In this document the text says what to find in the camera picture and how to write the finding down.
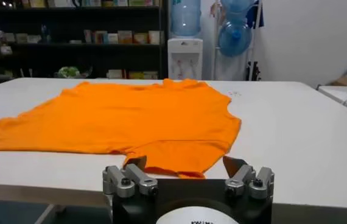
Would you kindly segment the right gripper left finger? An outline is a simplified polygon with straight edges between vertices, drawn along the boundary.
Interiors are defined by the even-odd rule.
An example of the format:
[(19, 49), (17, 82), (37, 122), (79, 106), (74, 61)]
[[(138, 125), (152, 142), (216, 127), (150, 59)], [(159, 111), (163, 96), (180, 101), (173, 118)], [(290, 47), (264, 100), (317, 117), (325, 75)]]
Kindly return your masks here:
[(136, 188), (141, 195), (154, 197), (158, 194), (158, 180), (144, 173), (147, 157), (133, 158), (126, 162), (123, 169), (106, 166), (102, 171), (103, 192), (121, 198), (134, 196)]

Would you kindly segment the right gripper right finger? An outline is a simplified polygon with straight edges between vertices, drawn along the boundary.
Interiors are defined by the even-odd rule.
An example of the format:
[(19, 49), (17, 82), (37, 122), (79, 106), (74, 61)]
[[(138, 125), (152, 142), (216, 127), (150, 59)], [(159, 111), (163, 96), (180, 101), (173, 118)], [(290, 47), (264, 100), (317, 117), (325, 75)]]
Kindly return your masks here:
[(269, 167), (256, 172), (253, 166), (242, 159), (223, 157), (229, 178), (225, 180), (225, 193), (236, 198), (248, 193), (250, 198), (265, 200), (273, 198), (275, 174)]

